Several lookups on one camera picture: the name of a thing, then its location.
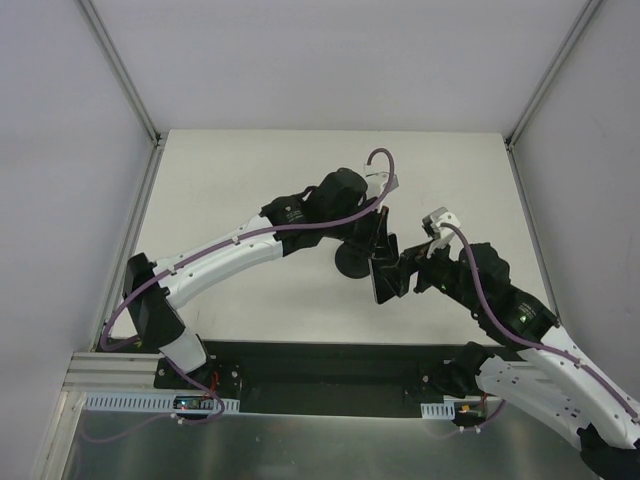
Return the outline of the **light blue smartphone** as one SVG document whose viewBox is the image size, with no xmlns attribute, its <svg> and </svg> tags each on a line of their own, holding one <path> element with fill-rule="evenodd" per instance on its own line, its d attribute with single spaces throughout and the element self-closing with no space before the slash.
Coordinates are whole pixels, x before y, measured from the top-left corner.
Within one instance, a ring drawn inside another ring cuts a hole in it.
<svg viewBox="0 0 640 480">
<path fill-rule="evenodd" d="M 398 296 L 397 261 L 391 258 L 372 257 L 369 260 L 370 276 L 375 302 L 382 305 Z"/>
</svg>

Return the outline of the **black phone stand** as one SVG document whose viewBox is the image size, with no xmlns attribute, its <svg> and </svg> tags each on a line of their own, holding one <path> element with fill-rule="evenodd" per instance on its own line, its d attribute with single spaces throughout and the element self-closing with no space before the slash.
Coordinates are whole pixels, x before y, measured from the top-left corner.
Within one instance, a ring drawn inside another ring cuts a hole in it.
<svg viewBox="0 0 640 480">
<path fill-rule="evenodd" d="M 335 251 L 334 264 L 346 278 L 359 280 L 370 275 L 368 258 L 355 247 L 342 243 Z"/>
</svg>

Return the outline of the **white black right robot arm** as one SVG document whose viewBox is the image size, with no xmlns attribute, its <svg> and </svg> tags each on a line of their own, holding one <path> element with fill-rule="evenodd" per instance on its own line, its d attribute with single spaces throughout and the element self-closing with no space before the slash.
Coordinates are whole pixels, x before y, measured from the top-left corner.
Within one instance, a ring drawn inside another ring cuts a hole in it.
<svg viewBox="0 0 640 480">
<path fill-rule="evenodd" d="M 599 478 L 638 478 L 638 401 L 588 358 L 542 302 L 512 284 L 509 264 L 490 244 L 464 243 L 451 259 L 448 248 L 432 242 L 400 251 L 390 236 L 370 265 L 377 303 L 435 288 L 552 383 L 519 375 L 487 348 L 468 342 L 429 373 L 435 390 L 457 398 L 477 390 L 497 396 L 561 435 Z"/>
</svg>

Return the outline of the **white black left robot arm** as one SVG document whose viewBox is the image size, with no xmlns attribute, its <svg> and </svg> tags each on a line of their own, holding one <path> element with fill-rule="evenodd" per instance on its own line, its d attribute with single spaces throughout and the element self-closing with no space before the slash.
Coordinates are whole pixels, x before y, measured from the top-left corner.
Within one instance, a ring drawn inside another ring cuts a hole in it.
<svg viewBox="0 0 640 480">
<path fill-rule="evenodd" d="M 398 185 L 388 172 L 362 176 L 348 168 L 317 186 L 280 196 L 235 231 L 189 252 L 127 262 L 123 300 L 139 340 L 159 351 L 188 388 L 212 384 L 214 366 L 204 343 L 179 309 L 214 285 L 254 266 L 335 239 L 368 254 L 386 221 L 381 203 Z"/>
</svg>

